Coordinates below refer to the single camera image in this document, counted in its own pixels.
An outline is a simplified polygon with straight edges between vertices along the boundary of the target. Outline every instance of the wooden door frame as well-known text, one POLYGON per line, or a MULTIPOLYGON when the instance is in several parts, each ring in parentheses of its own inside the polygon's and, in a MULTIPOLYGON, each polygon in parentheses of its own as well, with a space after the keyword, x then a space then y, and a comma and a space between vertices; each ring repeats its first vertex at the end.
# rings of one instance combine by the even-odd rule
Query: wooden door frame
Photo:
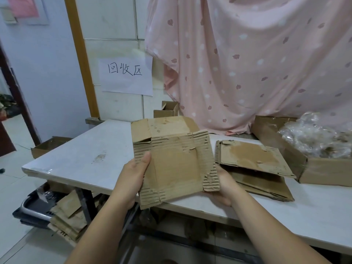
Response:
POLYGON ((1 46, 0 46, 0 69, 2 71, 3 77, 5 78, 7 85, 9 86, 9 89, 10 89, 10 92, 11 92, 13 98, 15 99, 17 105, 21 109, 21 114, 23 116, 24 122, 27 125, 29 133, 33 139, 33 142, 37 146, 41 143, 41 141, 40 141, 39 136, 36 132, 36 129, 34 128, 31 117, 29 116, 29 112, 28 112, 27 106, 23 100, 19 86, 16 83, 16 79, 14 77, 14 72, 13 72, 13 70, 10 69, 10 67, 7 63, 5 52, 2 50, 1 46))

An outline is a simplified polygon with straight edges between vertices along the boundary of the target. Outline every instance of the white paper sign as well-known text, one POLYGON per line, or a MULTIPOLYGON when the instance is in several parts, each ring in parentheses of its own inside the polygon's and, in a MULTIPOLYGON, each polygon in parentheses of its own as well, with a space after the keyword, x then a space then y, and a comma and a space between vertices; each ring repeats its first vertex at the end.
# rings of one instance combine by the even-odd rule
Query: white paper sign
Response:
POLYGON ((103 91, 153 96, 153 58, 145 53, 130 57, 100 58, 99 78, 103 91))

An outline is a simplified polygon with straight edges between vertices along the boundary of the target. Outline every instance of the torn cardboard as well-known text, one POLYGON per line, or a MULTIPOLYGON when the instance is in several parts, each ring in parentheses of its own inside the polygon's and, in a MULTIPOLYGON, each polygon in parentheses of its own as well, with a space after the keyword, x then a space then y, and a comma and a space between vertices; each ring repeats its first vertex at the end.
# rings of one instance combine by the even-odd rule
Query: torn cardboard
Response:
POLYGON ((279 149, 297 181, 352 187, 352 159, 307 157, 278 133, 289 121, 296 121, 296 118, 256 116, 251 131, 263 145, 279 149))
POLYGON ((215 146, 215 162, 247 192, 279 201, 294 201, 284 179, 293 174, 281 158, 270 147, 246 142, 223 140, 217 141, 215 146))
POLYGON ((134 157, 152 159, 139 191, 141 209, 197 193, 219 191, 219 178, 207 131, 183 116, 142 119, 131 124, 134 157))
POLYGON ((162 101, 161 110, 154 110, 154 118, 178 116, 178 102, 162 101))

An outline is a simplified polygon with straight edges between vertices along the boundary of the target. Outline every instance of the open cardboard box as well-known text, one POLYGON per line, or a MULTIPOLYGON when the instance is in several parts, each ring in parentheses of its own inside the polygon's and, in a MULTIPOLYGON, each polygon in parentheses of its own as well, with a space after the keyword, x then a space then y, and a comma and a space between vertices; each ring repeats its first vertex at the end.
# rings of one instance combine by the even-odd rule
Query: open cardboard box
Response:
POLYGON ((178 116, 178 102, 162 101, 161 110, 154 110, 154 118, 178 116))
POLYGON ((217 141, 215 162, 250 193, 294 201, 284 178, 296 176, 276 148, 234 140, 217 141))
POLYGON ((297 181, 311 184, 352 186, 352 159, 307 157, 282 139, 278 130, 296 118, 256 116, 251 132, 265 146, 278 148, 297 181))
POLYGON ((209 134, 200 131, 193 119, 142 119, 131 123, 131 131, 136 162, 146 151, 152 155, 139 191, 141 209, 200 191, 220 190, 209 134))

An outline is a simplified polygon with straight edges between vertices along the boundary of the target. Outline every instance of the forearm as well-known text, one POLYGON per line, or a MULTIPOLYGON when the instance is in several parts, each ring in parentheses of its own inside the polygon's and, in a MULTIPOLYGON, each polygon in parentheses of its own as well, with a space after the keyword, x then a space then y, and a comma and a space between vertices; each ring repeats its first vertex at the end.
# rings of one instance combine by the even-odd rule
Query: forearm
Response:
POLYGON ((329 263, 235 184, 231 204, 265 263, 329 263))
POLYGON ((125 205, 109 198, 65 264, 113 263, 126 213, 125 205))

